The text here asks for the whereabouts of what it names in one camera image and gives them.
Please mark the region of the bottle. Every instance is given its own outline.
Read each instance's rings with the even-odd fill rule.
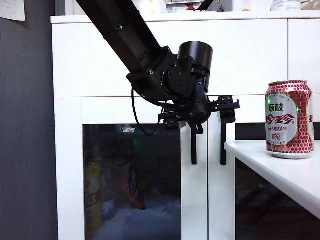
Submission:
[[[301,10],[301,0],[274,0],[270,11]]]
[[[84,166],[84,208],[88,231],[98,230],[102,225],[101,168],[95,161]]]

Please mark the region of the black cylindrical motor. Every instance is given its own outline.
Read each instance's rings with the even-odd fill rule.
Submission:
[[[208,92],[210,69],[214,50],[212,47],[201,41],[188,41],[179,48],[178,59],[186,56],[193,58],[192,72],[204,77],[203,85],[206,93]]]

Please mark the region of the white shelf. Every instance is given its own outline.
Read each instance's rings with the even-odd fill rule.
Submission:
[[[189,13],[142,14],[146,22],[251,20],[251,19],[319,19],[320,10],[302,11],[202,11]],[[86,15],[52,16],[52,24],[91,23]]]
[[[320,141],[312,157],[299,160],[272,157],[266,141],[226,142],[224,148],[320,219]]]

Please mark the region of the cable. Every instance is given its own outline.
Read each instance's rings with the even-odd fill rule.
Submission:
[[[135,97],[134,97],[134,88],[131,89],[131,101],[132,101],[132,109],[133,109],[133,113],[134,113],[134,118],[135,118],[135,121],[136,121],[136,124],[139,126],[139,128],[141,129],[141,131],[147,135],[147,136],[152,136],[153,134],[155,134],[155,132],[157,131],[158,127],[159,127],[159,124],[160,124],[160,120],[158,121],[158,123],[156,124],[155,126],[155,129],[153,130],[152,133],[148,133],[146,132],[143,127],[141,126],[139,120],[138,120],[138,117],[137,117],[137,113],[136,113],[136,107],[135,107]],[[161,110],[161,114],[164,112],[164,109],[165,107],[163,106],[162,107],[162,110]]]

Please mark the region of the red and white can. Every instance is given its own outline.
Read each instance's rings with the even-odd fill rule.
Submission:
[[[314,151],[312,91],[307,81],[270,83],[265,117],[266,149],[273,156],[303,159]]]

